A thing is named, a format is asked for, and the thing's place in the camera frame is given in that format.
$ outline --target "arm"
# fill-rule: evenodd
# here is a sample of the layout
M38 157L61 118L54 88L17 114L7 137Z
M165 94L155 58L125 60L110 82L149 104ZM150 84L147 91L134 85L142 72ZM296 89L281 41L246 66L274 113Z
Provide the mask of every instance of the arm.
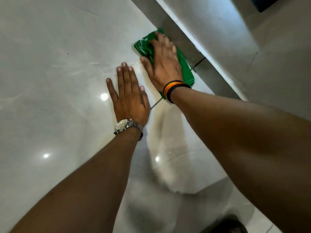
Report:
M176 48L158 34L155 64L142 63L162 91L182 80ZM311 122L245 101L176 88L171 100L237 188L284 232L309 231Z
M118 67L119 97L107 86L117 120L145 126L150 105L132 67ZM112 232L141 132L129 128L47 193L13 228L18 232Z

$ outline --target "green cloth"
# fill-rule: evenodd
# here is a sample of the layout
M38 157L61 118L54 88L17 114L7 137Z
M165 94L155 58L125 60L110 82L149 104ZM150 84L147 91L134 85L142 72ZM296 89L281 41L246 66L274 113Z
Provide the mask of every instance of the green cloth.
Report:
M162 29L158 29L157 31L159 33L164 34ZM157 39L155 32L148 34L146 37L136 42L134 44L134 47L136 48L136 50L138 50L139 54L147 57L150 60L151 64L153 65L154 49L153 49L153 46L149 44L149 41L152 39ZM181 70L183 72L184 83L192 87L192 85L194 84L194 76L192 74L190 66L188 65L186 59L184 58L183 54L178 48L177 48L177 56L178 56L178 61L181 66Z

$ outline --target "wall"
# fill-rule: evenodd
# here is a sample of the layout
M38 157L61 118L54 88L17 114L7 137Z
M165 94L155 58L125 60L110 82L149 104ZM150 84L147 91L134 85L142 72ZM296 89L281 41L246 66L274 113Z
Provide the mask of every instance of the wall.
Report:
M157 1L248 100L311 120L311 0L279 0L263 13L250 0Z

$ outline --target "silver watch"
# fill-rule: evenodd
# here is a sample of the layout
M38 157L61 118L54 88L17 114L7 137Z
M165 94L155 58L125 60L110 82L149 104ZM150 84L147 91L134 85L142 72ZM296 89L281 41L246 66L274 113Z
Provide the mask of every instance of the silver watch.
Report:
M118 122L118 124L115 127L115 132L114 134L119 134L120 132L123 132L124 130L126 130L129 127L136 127L138 128L142 134L140 135L139 141L142 139L143 134L143 130L144 127L142 125L140 125L138 122L134 121L133 119L123 119L120 122Z

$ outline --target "bracelet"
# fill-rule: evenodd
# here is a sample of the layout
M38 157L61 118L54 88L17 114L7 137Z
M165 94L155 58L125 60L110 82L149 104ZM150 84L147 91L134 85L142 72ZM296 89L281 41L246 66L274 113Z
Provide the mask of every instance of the bracelet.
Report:
M164 96L168 99L169 102L171 102L173 104L173 102L171 101L171 93L172 91L177 88L177 87L187 87L187 88L191 88L188 84L183 83L182 81L172 81L169 82L163 90L163 94Z

